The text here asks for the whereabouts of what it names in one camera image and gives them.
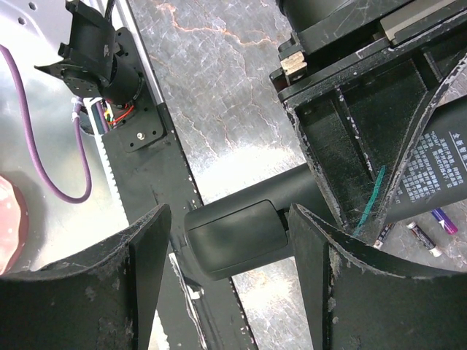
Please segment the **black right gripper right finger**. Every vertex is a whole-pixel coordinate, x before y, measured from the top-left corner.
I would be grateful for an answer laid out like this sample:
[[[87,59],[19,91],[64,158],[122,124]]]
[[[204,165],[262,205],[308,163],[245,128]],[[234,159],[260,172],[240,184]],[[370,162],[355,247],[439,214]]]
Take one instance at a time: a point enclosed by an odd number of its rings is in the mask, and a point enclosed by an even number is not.
[[[299,204],[290,242],[315,349],[464,349],[466,275],[401,259]]]

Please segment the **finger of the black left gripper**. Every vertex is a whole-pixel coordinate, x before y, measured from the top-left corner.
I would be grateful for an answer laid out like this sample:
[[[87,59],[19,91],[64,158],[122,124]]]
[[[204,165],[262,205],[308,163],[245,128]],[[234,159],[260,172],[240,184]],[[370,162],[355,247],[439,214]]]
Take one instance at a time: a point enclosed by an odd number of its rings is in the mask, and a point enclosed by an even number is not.
[[[333,225],[370,243],[388,221],[466,194],[459,139],[432,121],[465,67],[465,58],[419,55],[286,103]]]

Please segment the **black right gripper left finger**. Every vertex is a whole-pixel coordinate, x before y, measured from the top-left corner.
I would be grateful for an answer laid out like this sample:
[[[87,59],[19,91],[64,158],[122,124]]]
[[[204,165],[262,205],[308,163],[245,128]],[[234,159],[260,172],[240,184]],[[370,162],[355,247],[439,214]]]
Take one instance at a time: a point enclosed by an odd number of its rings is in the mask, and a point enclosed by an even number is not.
[[[37,271],[1,278],[3,349],[146,349],[171,231],[161,204]]]

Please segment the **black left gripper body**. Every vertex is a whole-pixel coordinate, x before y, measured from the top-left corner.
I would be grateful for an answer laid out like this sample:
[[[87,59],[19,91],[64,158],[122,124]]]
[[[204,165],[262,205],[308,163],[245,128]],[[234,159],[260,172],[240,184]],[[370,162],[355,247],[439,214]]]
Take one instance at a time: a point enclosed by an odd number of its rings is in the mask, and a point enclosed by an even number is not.
[[[270,76],[285,109],[300,105],[327,87],[344,84],[339,74],[356,78],[375,70],[371,56],[435,42],[466,15],[465,1],[278,1],[291,28],[279,46],[281,68]]]

